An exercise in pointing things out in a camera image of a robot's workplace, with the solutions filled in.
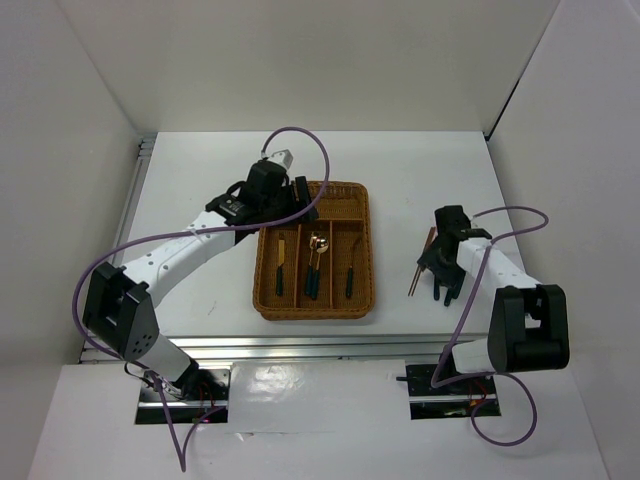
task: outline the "chopsticks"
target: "chopsticks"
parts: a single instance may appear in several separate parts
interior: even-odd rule
[[[424,248],[422,251],[426,251],[433,242],[434,237],[436,236],[436,227],[431,227],[429,229],[429,235],[427,235],[427,241],[424,243]],[[411,286],[409,287],[408,297],[413,297],[413,294],[416,292],[416,287],[418,285],[418,280],[420,280],[420,275],[422,275],[422,270],[420,269],[420,265],[416,267],[416,273],[413,274],[413,280],[411,280]]]

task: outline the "white panel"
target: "white panel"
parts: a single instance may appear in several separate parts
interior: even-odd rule
[[[404,360],[240,363],[231,373],[237,432],[327,433],[409,427]]]
[[[158,131],[486,131],[557,2],[59,0]]]
[[[0,65],[0,465],[20,479],[77,358],[72,289],[113,241],[136,141],[52,0],[1,2]]]
[[[551,216],[520,246],[530,273],[566,290],[573,368],[613,479],[640,477],[627,407],[640,336],[638,7],[563,1],[489,144],[507,202]]]
[[[353,375],[355,369],[345,367],[345,378],[336,380],[346,382],[351,376],[358,381]],[[317,377],[311,372],[310,378]],[[487,445],[473,432],[469,419],[391,424],[378,418],[380,404],[374,392],[362,395],[348,389],[344,403],[334,403],[333,410],[340,415],[345,404],[366,396],[368,401],[359,416],[371,415],[367,426],[354,428],[347,421],[331,424],[324,432],[260,433],[239,430],[232,419],[227,424],[204,425],[189,443],[187,473],[181,475],[166,425],[133,422],[139,381],[124,375],[121,365],[67,366],[60,376],[29,478],[605,479],[571,373],[536,372],[521,378],[533,391],[540,417],[536,433],[519,447]],[[514,382],[498,379],[497,388],[503,416],[481,418],[478,423],[488,435],[515,439],[529,426],[529,405]],[[388,398],[384,391],[381,395]],[[230,410],[234,402],[232,390]],[[320,413],[328,410],[325,405]],[[405,404],[400,413],[407,415],[408,410]],[[383,415],[397,413],[394,410]],[[189,427],[177,426],[181,442]]]

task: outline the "woven tray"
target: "woven tray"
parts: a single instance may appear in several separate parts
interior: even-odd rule
[[[309,182],[311,196],[320,182]],[[253,286],[253,305],[267,320],[355,319],[375,302],[369,195],[359,183],[330,182],[317,205],[320,218],[309,224],[262,229]],[[309,264],[309,238],[319,232],[329,240],[320,260],[318,298],[304,294]],[[285,240],[284,293],[276,295],[278,240]],[[346,296],[353,254],[353,295]]]

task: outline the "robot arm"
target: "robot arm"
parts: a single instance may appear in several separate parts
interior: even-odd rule
[[[116,268],[108,262],[91,276],[83,323],[125,361],[138,362],[164,377],[184,397],[210,383],[207,371],[176,347],[158,328],[155,308],[182,280],[219,253],[257,230],[202,231],[229,225],[253,225],[287,217],[311,203],[305,177],[289,183],[293,157],[288,150],[255,163],[238,182],[206,205],[185,229],[146,255]],[[313,221],[311,209],[298,221]]]
[[[438,237],[418,265],[434,274],[434,298],[447,288],[444,304],[458,298],[466,274],[477,278],[491,235],[472,228],[461,206],[436,210]],[[542,285],[493,248],[480,283],[494,298],[488,337],[453,348],[455,370],[524,372],[566,367],[569,362],[567,307],[557,285]],[[527,319],[539,320],[527,328]]]

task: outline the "black bracket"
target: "black bracket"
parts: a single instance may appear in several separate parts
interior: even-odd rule
[[[144,356],[160,334],[148,287],[108,262],[91,274],[82,323],[128,362]]]
[[[448,205],[435,211],[438,236],[418,259],[418,265],[424,271],[433,273],[433,298],[440,300],[440,286],[447,289],[445,306],[458,298],[464,284],[465,271],[458,266],[458,247],[460,242],[470,238],[487,238],[491,235],[482,228],[471,228],[471,221],[461,205]]]
[[[540,326],[526,328],[526,314]],[[496,290],[488,337],[496,372],[557,370],[569,363],[569,329],[564,291],[557,285]]]

